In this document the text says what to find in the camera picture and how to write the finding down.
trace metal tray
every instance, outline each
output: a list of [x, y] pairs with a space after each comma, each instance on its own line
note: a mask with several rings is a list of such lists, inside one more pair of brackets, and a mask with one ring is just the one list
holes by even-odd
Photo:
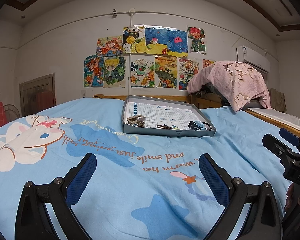
[[[125, 116], [127, 112], [127, 105], [129, 102], [133, 103], [144, 103], [150, 105], [159, 105], [159, 106], [168, 106], [180, 109], [191, 110], [196, 116], [197, 120], [200, 122], [207, 122], [212, 126], [212, 130], [173, 130], [173, 129], [160, 129], [160, 128], [149, 128], [149, 127], [138, 127], [128, 124]], [[124, 133], [135, 133], [135, 134], [146, 134], [146, 135], [162, 135], [162, 136], [188, 136], [188, 137], [202, 137], [202, 136], [210, 136], [213, 137], [216, 128], [210, 122], [210, 120], [193, 104], [159, 99], [159, 98], [150, 98], [150, 97], [142, 97], [142, 96], [128, 96], [124, 102], [123, 110], [122, 110], [122, 126]]]

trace air conditioner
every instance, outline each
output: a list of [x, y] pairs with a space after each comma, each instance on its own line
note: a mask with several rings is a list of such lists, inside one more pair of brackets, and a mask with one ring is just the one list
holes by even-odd
[[264, 74], [270, 72], [270, 62], [266, 57], [246, 46], [237, 47], [237, 60], [248, 63]]

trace blue gripper pad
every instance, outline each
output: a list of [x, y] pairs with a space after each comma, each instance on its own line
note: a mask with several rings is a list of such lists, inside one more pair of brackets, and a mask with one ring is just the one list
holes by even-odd
[[285, 128], [281, 128], [279, 131], [280, 136], [291, 143], [293, 146], [298, 147], [300, 145], [299, 137], [295, 136], [294, 134], [290, 133]]
[[87, 159], [87, 161], [83, 164], [82, 168], [76, 174], [76, 176], [71, 181], [71, 183], [68, 185], [67, 196], [65, 201], [69, 207], [75, 205], [79, 201], [95, 169], [96, 169], [96, 156], [92, 154]]
[[199, 159], [199, 169], [218, 203], [226, 208], [230, 202], [229, 187], [207, 157], [210, 158], [216, 168], [219, 168], [209, 154], [202, 154]]

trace wall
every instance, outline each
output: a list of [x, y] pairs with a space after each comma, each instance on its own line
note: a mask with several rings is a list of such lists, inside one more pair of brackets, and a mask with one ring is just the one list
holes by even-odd
[[284, 93], [287, 114], [300, 118], [300, 41], [277, 43], [280, 91]]
[[[133, 24], [161, 25], [184, 31], [187, 25], [204, 28], [208, 43], [206, 56], [190, 53], [189, 58], [236, 60], [236, 47], [242, 45], [264, 54], [262, 49], [245, 39], [238, 39], [237, 35], [214, 25], [244, 35], [277, 55], [275, 43], [255, 26], [226, 9], [203, 0], [76, 0], [47, 12], [24, 27], [15, 67], [17, 84], [55, 73], [57, 104], [80, 98], [82, 90], [86, 90], [89, 97], [94, 94], [127, 95], [128, 81], [126, 88], [83, 88], [83, 61], [95, 54], [97, 39], [120, 35], [123, 27], [130, 25], [128, 14], [119, 14], [116, 18], [93, 17], [111, 13], [114, 8], [117, 12], [126, 12], [130, 8], [137, 11], [167, 12], [209, 22], [207, 24], [158, 13], [137, 13], [133, 16]], [[139, 57], [142, 55], [132, 55], [132, 60]], [[271, 73], [268, 86], [279, 89], [278, 62], [270, 56], [269, 60]], [[186, 91], [131, 88], [130, 94], [186, 95]]]
[[0, 101], [13, 104], [14, 66], [22, 28], [0, 20]]

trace blue blanket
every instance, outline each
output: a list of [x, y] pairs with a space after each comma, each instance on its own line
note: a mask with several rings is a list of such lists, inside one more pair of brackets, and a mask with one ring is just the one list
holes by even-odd
[[123, 103], [83, 98], [0, 128], [0, 230], [7, 239], [14, 239], [25, 182], [63, 177], [88, 152], [96, 155], [97, 169], [72, 209], [93, 239], [203, 239], [223, 211], [199, 170], [203, 153], [246, 183], [269, 181], [283, 215], [289, 181], [279, 159], [262, 146], [266, 133], [280, 138], [277, 127], [222, 107], [202, 110], [217, 129], [212, 138], [124, 134]]

